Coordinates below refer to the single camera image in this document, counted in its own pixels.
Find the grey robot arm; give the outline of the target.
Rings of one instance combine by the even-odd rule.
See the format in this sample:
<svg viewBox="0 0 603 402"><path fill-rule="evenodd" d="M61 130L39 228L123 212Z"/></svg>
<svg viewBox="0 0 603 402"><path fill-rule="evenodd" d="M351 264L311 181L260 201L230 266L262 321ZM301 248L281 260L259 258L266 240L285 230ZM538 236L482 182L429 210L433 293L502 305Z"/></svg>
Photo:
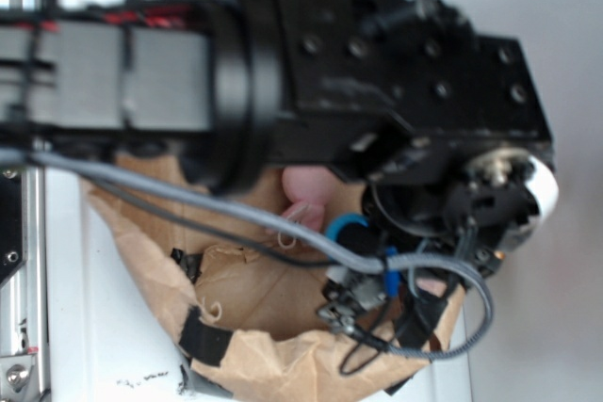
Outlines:
<svg viewBox="0 0 603 402"><path fill-rule="evenodd" d="M243 192L266 167L367 185L400 238L473 233L474 265L555 208L553 140L518 40L442 0L129 0L1 13L7 160L175 155Z"/></svg>

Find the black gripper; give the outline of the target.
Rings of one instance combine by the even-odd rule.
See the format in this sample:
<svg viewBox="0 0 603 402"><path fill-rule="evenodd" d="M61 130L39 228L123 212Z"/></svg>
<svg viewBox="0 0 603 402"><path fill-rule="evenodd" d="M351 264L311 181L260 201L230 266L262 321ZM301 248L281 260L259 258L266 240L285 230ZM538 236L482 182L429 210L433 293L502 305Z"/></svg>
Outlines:
<svg viewBox="0 0 603 402"><path fill-rule="evenodd" d="M552 138L517 41L477 34L441 0L222 1L253 49L227 84L252 107L213 189L243 188L263 163L286 180L365 182L362 227L294 230L361 271L385 235L397 252L426 243L429 266L489 277L554 207Z"/></svg>

